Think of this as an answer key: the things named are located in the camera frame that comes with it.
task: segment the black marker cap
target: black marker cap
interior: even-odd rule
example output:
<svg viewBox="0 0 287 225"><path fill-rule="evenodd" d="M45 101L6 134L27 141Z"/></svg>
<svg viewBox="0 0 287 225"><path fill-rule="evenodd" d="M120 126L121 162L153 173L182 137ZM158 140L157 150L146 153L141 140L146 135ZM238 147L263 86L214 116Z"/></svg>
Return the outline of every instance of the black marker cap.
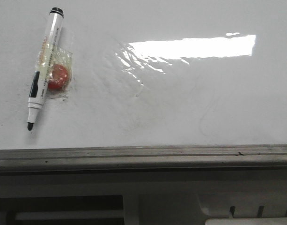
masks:
<svg viewBox="0 0 287 225"><path fill-rule="evenodd" d="M52 8L52 10L50 11L50 13L58 13L59 15L61 15L62 17L64 17L63 14L63 10L57 7Z"/></svg>

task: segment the whiteboard marker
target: whiteboard marker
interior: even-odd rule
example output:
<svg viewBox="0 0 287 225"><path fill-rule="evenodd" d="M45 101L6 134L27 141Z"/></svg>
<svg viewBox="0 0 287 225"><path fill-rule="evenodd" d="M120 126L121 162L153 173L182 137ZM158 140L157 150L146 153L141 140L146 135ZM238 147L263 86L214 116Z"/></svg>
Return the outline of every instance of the whiteboard marker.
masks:
<svg viewBox="0 0 287 225"><path fill-rule="evenodd" d="M38 112L44 105L44 99L49 82L52 53L58 44L63 11L60 8L52 8L45 28L44 41L38 59L37 71L33 77L33 83L29 94L28 130L32 130Z"/></svg>

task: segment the metal ledge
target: metal ledge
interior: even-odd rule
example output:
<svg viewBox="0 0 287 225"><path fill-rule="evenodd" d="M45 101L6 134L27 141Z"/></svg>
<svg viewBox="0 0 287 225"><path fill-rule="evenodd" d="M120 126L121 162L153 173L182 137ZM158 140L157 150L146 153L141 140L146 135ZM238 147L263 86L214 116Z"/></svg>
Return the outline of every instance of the metal ledge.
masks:
<svg viewBox="0 0 287 225"><path fill-rule="evenodd" d="M0 150L0 172L251 166L287 166L287 144Z"/></svg>

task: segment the transparent tape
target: transparent tape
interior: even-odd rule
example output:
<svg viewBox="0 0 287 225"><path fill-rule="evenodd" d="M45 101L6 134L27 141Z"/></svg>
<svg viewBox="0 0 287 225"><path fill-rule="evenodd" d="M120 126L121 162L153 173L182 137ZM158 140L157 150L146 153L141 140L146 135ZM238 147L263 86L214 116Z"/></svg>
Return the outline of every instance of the transparent tape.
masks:
<svg viewBox="0 0 287 225"><path fill-rule="evenodd" d="M43 43L38 55L36 70L42 71L40 78L48 81L51 90L64 90L72 79L72 53Z"/></svg>

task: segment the whiteboard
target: whiteboard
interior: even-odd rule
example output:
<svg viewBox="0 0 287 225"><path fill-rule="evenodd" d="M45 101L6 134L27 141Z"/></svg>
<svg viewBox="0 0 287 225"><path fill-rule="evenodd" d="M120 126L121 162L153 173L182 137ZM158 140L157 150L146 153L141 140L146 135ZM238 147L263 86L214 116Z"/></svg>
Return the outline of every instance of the whiteboard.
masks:
<svg viewBox="0 0 287 225"><path fill-rule="evenodd" d="M73 79L33 131L52 7ZM0 150L287 143L287 0L0 0Z"/></svg>

